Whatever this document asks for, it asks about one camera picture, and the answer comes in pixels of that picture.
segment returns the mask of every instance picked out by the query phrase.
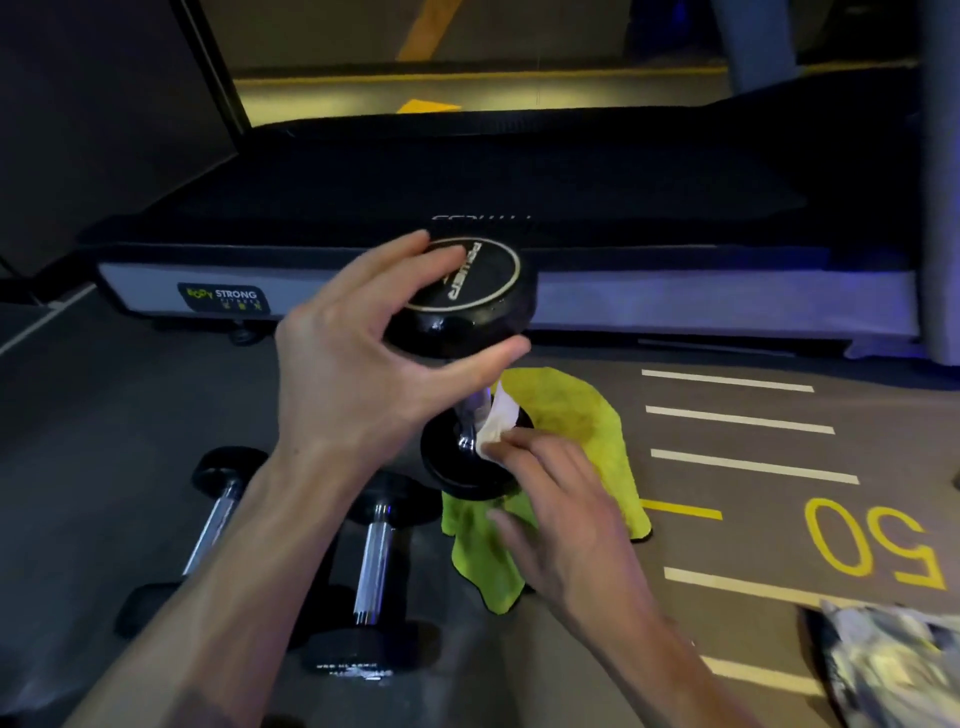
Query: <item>wall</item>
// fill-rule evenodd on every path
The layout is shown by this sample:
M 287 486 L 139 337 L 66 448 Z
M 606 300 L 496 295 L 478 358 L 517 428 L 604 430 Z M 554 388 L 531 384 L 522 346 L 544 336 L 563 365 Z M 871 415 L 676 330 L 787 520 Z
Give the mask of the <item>wall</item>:
M 233 151 L 166 0 L 5 0 L 0 109 L 0 255 L 25 275 Z

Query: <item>finger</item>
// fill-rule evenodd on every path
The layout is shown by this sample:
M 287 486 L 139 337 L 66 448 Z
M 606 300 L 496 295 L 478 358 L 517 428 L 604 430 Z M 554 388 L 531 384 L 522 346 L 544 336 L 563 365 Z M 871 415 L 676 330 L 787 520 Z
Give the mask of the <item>finger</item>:
M 371 333 L 382 336 L 397 313 L 421 288 L 464 264 L 467 249 L 460 245 L 407 257 L 367 281 L 350 297 L 349 310 Z
M 464 397 L 492 386 L 507 367 L 529 351 L 529 339 L 512 336 L 473 356 L 457 359 L 439 369 L 427 369 L 424 376 L 429 385 L 423 387 L 427 393 L 421 401 L 423 416 L 433 417 Z
M 563 491 L 533 453 L 504 442 L 487 443 L 483 452 L 516 478 L 520 489 L 530 499 L 537 521 L 546 522 L 553 503 L 562 497 Z
M 580 446 L 580 443 L 568 440 L 566 442 L 566 451 L 570 460 L 573 461 L 574 465 L 577 466 L 577 470 L 580 471 L 580 474 L 584 477 L 585 482 L 590 483 L 594 488 L 603 488 L 603 480 L 600 477 L 600 472 L 596 469 L 596 466 L 590 462 L 587 453 Z
M 579 446 L 565 437 L 543 430 L 515 427 L 503 433 L 501 439 L 529 450 L 565 491 L 576 493 L 592 488 L 592 482 L 573 457 L 573 451 Z
M 343 298 L 401 260 L 421 254 L 429 244 L 430 233 L 421 230 L 366 251 L 324 285 L 308 305 L 323 307 Z
M 514 563 L 520 575 L 530 586 L 540 591 L 542 579 L 540 562 L 537 558 L 540 535 L 537 529 L 500 508 L 491 508 L 487 511 L 487 518 L 496 526 L 500 541 L 514 557 Z

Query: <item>yellow floor line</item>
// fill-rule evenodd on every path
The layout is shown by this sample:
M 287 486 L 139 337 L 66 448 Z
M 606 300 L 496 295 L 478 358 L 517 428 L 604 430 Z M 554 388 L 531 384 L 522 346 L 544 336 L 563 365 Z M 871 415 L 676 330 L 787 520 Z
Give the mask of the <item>yellow floor line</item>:
M 851 483 L 859 485 L 860 478 L 848 473 L 834 473 L 833 471 L 815 471 L 811 468 L 794 468 L 791 465 L 776 465 L 774 463 L 755 463 L 753 460 L 732 460 L 729 457 L 713 457 L 712 455 L 698 455 L 693 452 L 675 452 L 668 449 L 651 449 L 650 455 L 661 460 L 679 460 L 683 463 L 697 463 L 699 465 L 713 465 L 717 468 L 736 468 L 741 471 L 755 473 L 776 473 L 778 475 L 793 475 L 794 477 L 808 477 L 814 480 L 831 480 L 834 483 Z
M 761 427 L 778 427 L 780 429 L 798 429 L 803 432 L 820 432 L 825 435 L 836 434 L 829 425 L 810 425 L 808 423 L 793 423 L 788 420 L 764 420 L 760 417 L 741 417 L 740 415 L 721 415 L 716 412 L 700 412 L 693 409 L 674 409 L 673 407 L 646 407 L 647 414 L 668 415 L 670 417 L 688 417 L 692 420 L 715 420 L 721 423 L 737 425 L 758 425 Z
M 777 601 L 788 601 L 791 604 L 799 604 L 803 607 L 811 607 L 813 609 L 820 609 L 820 602 L 823 599 L 836 604 L 838 607 L 862 607 L 870 604 L 870 602 L 867 601 L 847 599 L 843 596 L 822 595 L 815 592 L 805 592 L 801 589 L 775 587 L 772 584 L 760 584 L 755 581 L 730 579 L 727 576 L 714 576 L 710 573 L 673 569 L 672 567 L 663 567 L 663 576 L 667 581 L 676 581 L 681 584 L 690 584 L 697 587 L 707 587 L 708 589 L 719 589 L 724 592 L 761 596 L 765 599 L 775 599 Z
M 420 99 L 410 99 L 406 104 L 396 110 L 396 113 L 433 113 L 435 111 L 456 111 L 462 109 L 456 104 L 438 104 L 436 101 L 421 101 Z
M 432 59 L 460 3 L 461 0 L 423 0 L 420 13 L 410 27 L 396 59 L 400 62 Z
M 640 499 L 640 505 L 651 511 L 665 511 L 666 513 L 679 513 L 681 516 L 695 516 L 699 519 L 713 519 L 722 521 L 723 513 L 713 508 L 701 508 L 696 505 L 682 505 L 680 503 L 667 503 L 663 500 Z
M 831 73 L 865 68 L 914 67 L 916 61 L 821 63 L 805 66 L 802 72 Z M 468 73 L 386 73 L 370 76 L 293 76 L 278 79 L 234 79 L 237 85 L 285 84 L 387 84 L 403 81 L 483 81 L 524 79 L 656 78 L 664 76 L 717 76 L 727 73 L 726 65 L 677 66 L 674 68 L 584 68 L 555 71 L 475 71 Z
M 741 387 L 760 387 L 761 389 L 786 389 L 791 392 L 813 392 L 809 384 L 790 384 L 785 381 L 767 381 L 765 379 L 741 379 L 736 376 L 694 375 L 686 372 L 661 372 L 656 369 L 641 369 L 643 376 L 658 376 L 661 379 L 686 379 L 687 381 L 708 381 L 714 384 L 738 384 Z
M 764 688 L 773 688 L 779 691 L 795 692 L 798 695 L 824 697 L 823 686 L 819 680 L 812 677 L 791 675 L 789 672 L 743 665 L 729 660 L 717 660 L 712 657 L 701 657 L 700 659 L 704 661 L 714 675 L 719 677 L 762 685 Z

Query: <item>treadmill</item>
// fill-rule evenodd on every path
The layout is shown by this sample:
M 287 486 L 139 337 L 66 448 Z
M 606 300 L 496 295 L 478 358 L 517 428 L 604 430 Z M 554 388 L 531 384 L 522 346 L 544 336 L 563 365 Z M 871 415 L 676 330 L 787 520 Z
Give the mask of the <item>treadmill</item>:
M 218 63 L 225 119 L 246 122 Z M 246 324 L 426 228 L 522 250 L 533 328 L 910 342 L 919 85 L 876 68 L 698 108 L 234 124 L 236 156 L 84 231 L 80 253 L 124 311 Z

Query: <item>dumbbell handle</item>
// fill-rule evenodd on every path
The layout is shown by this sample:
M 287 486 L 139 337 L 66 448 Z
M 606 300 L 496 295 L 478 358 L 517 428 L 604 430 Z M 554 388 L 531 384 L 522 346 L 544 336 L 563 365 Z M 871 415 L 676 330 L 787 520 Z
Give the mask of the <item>dumbbell handle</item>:
M 394 528 L 388 523 L 389 517 L 390 504 L 377 503 L 373 509 L 373 521 L 367 526 L 360 581 L 353 602 L 353 618 L 357 624 L 373 625 L 380 619 L 383 585 L 387 579 L 390 546 L 394 540 Z
M 197 539 L 197 543 L 193 547 L 193 552 L 190 554 L 186 566 L 183 567 L 184 577 L 189 576 L 197 569 L 197 566 L 200 565 L 200 562 L 202 562 L 206 554 L 213 548 L 214 544 L 217 543 L 220 534 L 222 534 L 224 528 L 227 527 L 233 511 L 236 510 L 237 504 L 240 502 L 240 497 L 243 496 L 244 489 L 245 483 L 240 478 L 237 478 L 231 481 L 224 490 L 224 494 L 214 501 L 213 509 L 206 519 L 204 530 L 201 531 L 200 538 Z
M 453 411 L 457 413 L 457 419 L 460 421 L 460 438 L 457 441 L 457 447 L 464 452 L 473 452 L 476 447 L 477 432 L 490 415 L 491 402 L 490 388 L 487 387 L 474 392 L 453 406 Z

